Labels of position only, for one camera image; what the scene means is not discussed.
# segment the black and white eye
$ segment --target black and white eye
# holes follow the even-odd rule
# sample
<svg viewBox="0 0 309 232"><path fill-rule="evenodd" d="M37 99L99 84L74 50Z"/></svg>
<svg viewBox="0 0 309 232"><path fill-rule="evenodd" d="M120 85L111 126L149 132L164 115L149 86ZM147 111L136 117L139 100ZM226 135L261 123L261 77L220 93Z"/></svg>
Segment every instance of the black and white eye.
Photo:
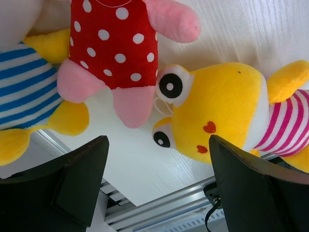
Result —
<svg viewBox="0 0 309 232"><path fill-rule="evenodd" d="M172 134L171 123L164 123L161 120L158 126L153 128L153 139L157 145L164 148L175 148L174 136Z"/></svg>
<svg viewBox="0 0 309 232"><path fill-rule="evenodd" d="M182 66L167 66L158 75L157 95L170 104L180 106L189 95L193 79Z"/></svg>

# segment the black cable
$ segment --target black cable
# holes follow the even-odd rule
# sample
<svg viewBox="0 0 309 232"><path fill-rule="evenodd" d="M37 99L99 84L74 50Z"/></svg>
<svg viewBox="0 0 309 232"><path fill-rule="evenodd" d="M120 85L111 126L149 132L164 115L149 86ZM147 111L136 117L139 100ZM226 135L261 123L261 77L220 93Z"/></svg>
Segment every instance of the black cable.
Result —
<svg viewBox="0 0 309 232"><path fill-rule="evenodd" d="M206 225L206 229L208 232L211 232L210 229L208 229L208 225L207 222L209 220L209 218L211 217L211 215L213 214L213 212L221 205L221 199L219 198L218 201L216 202L216 204L214 204L214 206L210 209L210 211L208 211L208 213L206 214L205 217L205 225Z"/></svg>

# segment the pink plush toy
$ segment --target pink plush toy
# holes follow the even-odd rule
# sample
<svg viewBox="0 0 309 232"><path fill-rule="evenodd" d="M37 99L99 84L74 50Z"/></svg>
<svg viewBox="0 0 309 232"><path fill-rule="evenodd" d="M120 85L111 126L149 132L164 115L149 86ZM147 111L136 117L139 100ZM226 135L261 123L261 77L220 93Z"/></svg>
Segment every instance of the pink plush toy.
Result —
<svg viewBox="0 0 309 232"><path fill-rule="evenodd" d="M72 0L70 57L60 67L58 91L79 103L109 87L118 117L138 128L153 106L157 33L189 43L200 31L197 14L174 0Z"/></svg>

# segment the stuffed animal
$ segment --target stuffed animal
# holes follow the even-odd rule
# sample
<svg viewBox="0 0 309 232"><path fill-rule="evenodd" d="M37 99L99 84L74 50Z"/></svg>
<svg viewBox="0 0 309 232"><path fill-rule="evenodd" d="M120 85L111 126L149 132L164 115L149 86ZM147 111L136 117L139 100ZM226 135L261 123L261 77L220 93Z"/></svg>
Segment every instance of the stuffed animal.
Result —
<svg viewBox="0 0 309 232"><path fill-rule="evenodd" d="M179 65L158 75L159 97L173 116L159 121L161 147L211 163L208 140L217 134L247 152L280 156L309 173L309 63L299 60L266 81L256 69L223 63L188 72Z"/></svg>
<svg viewBox="0 0 309 232"><path fill-rule="evenodd" d="M84 103L70 103L58 94L57 70L51 65L68 56L70 31L24 40L43 3L0 2L0 166L18 159L36 130L74 136L89 123Z"/></svg>
<svg viewBox="0 0 309 232"><path fill-rule="evenodd" d="M108 87L118 117L138 128L153 106L157 33L188 43L200 31L197 14L174 0L72 0L70 57L59 70L59 93L79 103Z"/></svg>

